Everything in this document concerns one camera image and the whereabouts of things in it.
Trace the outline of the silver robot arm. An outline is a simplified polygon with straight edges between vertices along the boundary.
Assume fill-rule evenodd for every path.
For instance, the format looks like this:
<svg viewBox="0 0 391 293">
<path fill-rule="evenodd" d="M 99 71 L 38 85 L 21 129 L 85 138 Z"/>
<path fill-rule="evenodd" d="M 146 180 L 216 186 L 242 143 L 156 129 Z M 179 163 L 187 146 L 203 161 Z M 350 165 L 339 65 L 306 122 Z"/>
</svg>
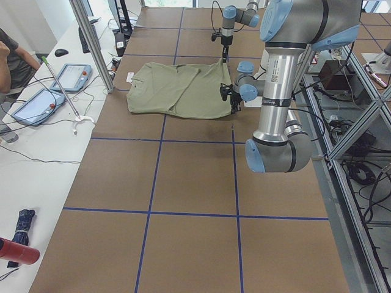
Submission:
<svg viewBox="0 0 391 293">
<path fill-rule="evenodd" d="M 235 24 L 259 27 L 268 53 L 264 80 L 254 78 L 250 62 L 238 65 L 233 85 L 221 90 L 223 99 L 238 110 L 241 101 L 261 98 L 260 121 L 246 142 L 246 161 L 253 172 L 296 172 L 311 156 L 311 141 L 290 109 L 299 56 L 340 48 L 359 32 L 360 1 L 269 1 L 262 16 L 258 2 L 245 9 L 227 6 L 218 32 L 225 49 L 232 44 Z"/>
<path fill-rule="evenodd" d="M 216 29 L 213 22 L 214 5 L 222 16 L 222 27 Z M 222 63 L 227 64 L 229 48 L 233 43 L 234 33 L 239 32 L 244 26 L 256 28 L 260 24 L 260 1 L 248 1 L 245 9 L 237 8 L 234 5 L 228 5 L 224 9 L 218 1 L 212 1 L 211 5 L 211 41 L 215 42 L 217 38 L 221 39 L 222 45 Z"/>
</svg>

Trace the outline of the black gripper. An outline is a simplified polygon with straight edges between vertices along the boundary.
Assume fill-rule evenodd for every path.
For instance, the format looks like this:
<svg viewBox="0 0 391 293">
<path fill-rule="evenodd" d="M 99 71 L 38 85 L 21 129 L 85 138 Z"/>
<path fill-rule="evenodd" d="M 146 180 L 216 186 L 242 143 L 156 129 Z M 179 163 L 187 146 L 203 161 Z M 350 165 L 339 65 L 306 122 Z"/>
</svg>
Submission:
<svg viewBox="0 0 391 293">
<path fill-rule="evenodd" d="M 233 43 L 233 34 L 234 34 L 234 29 L 219 28 L 218 31 L 213 32 L 211 35 L 212 42 L 215 42 L 218 37 L 221 39 L 221 44 L 223 45 L 223 50 L 222 50 L 223 63 L 227 62 L 229 46 L 232 45 Z"/>
<path fill-rule="evenodd" d="M 227 101 L 227 98 L 230 98 L 231 113 L 235 114 L 236 112 L 241 111 L 241 95 L 234 91 L 233 85 L 227 85 L 224 83 L 220 84 L 219 92 L 223 101 Z"/>
</svg>

